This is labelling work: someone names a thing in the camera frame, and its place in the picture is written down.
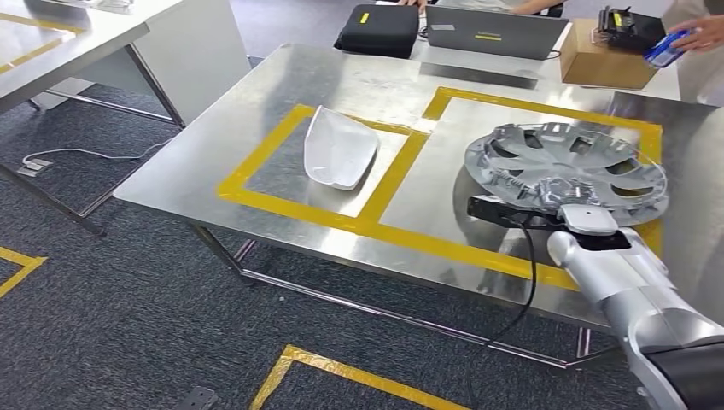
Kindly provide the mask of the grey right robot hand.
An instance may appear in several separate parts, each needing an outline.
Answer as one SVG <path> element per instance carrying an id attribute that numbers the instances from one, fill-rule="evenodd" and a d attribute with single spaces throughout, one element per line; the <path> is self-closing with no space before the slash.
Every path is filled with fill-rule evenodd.
<path id="1" fill-rule="evenodd" d="M 557 210 L 564 205 L 602 204 L 594 187 L 579 179 L 546 178 L 536 185 L 536 190 L 540 205 L 544 209 Z"/>

